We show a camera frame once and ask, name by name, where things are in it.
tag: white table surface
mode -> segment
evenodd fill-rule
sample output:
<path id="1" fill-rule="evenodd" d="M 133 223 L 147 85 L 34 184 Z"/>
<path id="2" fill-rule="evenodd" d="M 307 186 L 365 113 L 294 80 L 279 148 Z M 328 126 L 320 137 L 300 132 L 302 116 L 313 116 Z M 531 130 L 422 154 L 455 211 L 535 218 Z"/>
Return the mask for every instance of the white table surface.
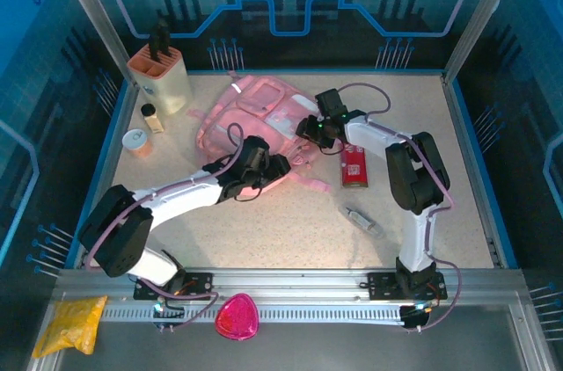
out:
<path id="1" fill-rule="evenodd" d="M 351 82 L 367 82 L 385 89 L 391 111 L 376 117 L 382 124 L 408 133 L 430 132 L 450 175 L 454 210 L 437 216 L 435 255 L 466 268 L 493 266 L 467 171 L 438 76 L 282 75 L 295 87 L 317 94 Z M 207 112 L 230 84 L 227 76 L 190 76 L 194 102 L 161 118 L 165 132 L 152 135 L 140 113 L 146 102 L 139 96 L 130 127 L 150 134 L 153 153 L 144 159 L 123 152 L 115 184 L 129 190 L 160 186 L 183 179 L 199 169 L 194 137 L 200 121 L 188 108 Z M 343 91 L 349 110 L 384 106 L 373 90 Z M 317 193 L 286 181 L 257 200 L 228 200 L 200 208 L 156 228 L 153 242 L 166 246 L 184 266 L 251 268 L 363 268 L 394 267 L 402 243 L 401 212 L 391 196 L 384 162 L 368 155 L 369 188 L 340 186 L 340 157 L 322 156 L 308 176 L 333 184 L 331 193 Z M 361 209 L 381 226 L 384 237 L 374 239 L 338 212 L 341 206 Z"/>

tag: yellow snack bag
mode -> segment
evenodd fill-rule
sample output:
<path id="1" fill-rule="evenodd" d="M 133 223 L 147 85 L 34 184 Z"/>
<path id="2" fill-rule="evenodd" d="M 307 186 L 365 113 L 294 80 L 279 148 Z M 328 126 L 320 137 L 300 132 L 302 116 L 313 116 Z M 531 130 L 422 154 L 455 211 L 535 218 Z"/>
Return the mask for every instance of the yellow snack bag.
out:
<path id="1" fill-rule="evenodd" d="M 57 302 L 55 317 L 35 345 L 32 356 L 37 359 L 72 346 L 91 355 L 106 301 L 107 296 Z"/>

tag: red can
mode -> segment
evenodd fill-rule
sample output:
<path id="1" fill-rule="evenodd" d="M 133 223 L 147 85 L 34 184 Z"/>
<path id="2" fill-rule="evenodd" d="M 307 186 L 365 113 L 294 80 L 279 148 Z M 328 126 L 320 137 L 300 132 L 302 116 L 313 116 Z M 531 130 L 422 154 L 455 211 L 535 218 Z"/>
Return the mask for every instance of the red can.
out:
<path id="1" fill-rule="evenodd" d="M 340 154 L 342 160 L 342 186 L 345 188 L 368 187 L 366 153 L 362 147 L 347 144 Z"/>

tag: pink backpack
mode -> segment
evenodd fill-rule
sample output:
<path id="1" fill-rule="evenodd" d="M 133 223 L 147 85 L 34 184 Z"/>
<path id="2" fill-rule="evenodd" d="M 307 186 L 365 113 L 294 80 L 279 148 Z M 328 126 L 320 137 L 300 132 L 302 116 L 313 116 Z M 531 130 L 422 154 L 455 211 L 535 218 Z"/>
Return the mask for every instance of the pink backpack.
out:
<path id="1" fill-rule="evenodd" d="M 200 116 L 196 111 L 188 114 Z M 233 145 L 227 136 L 227 127 L 237 122 L 245 136 L 257 135 L 270 146 L 270 154 L 284 155 L 291 165 L 291 172 L 264 191 L 291 178 L 318 191 L 328 192 L 325 182 L 304 178 L 296 171 L 310 168 L 318 156 L 318 148 L 295 135 L 297 125 L 310 114 L 318 114 L 314 99 L 273 76 L 247 75 L 232 83 L 217 100 L 217 104 L 205 117 L 195 137 L 201 164 L 231 154 Z M 246 188 L 244 196 L 254 196 L 258 190 Z"/>

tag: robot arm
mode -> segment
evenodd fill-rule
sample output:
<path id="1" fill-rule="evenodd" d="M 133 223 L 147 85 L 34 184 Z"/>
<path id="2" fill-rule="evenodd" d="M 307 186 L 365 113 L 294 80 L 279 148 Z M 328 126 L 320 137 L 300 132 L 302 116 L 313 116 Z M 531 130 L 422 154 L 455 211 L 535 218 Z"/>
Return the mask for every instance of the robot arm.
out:
<path id="1" fill-rule="evenodd" d="M 280 155 L 270 156 L 268 144 L 257 136 L 245 138 L 238 160 L 225 173 L 212 176 L 223 167 L 221 160 L 207 164 L 177 185 L 166 186 L 176 189 L 164 191 L 135 207 L 94 255 L 106 274 L 117 277 L 130 273 L 159 286 L 165 285 L 183 270 L 173 258 L 147 246 L 152 230 L 190 210 L 236 199 L 246 187 L 264 188 L 290 170 L 288 160 Z M 147 195 L 161 193 L 159 189 L 130 192 L 123 185 L 111 187 L 79 230 L 81 244 L 90 250 L 120 213 Z"/>
<path id="2" fill-rule="evenodd" d="M 375 121 L 365 120 L 359 110 L 349 112 L 336 90 L 316 96 L 321 117 L 303 120 L 297 134 L 330 149 L 336 140 L 363 147 L 387 163 L 389 183 L 394 200 L 403 208 L 403 244 L 397 257 L 397 281 L 406 295 L 426 289 L 434 278 L 435 262 L 429 257 L 434 238 L 431 212 L 443 201 L 428 171 L 421 166 L 416 152 L 407 143 L 412 140 L 430 163 L 446 188 L 450 179 L 432 135 L 395 132 Z"/>

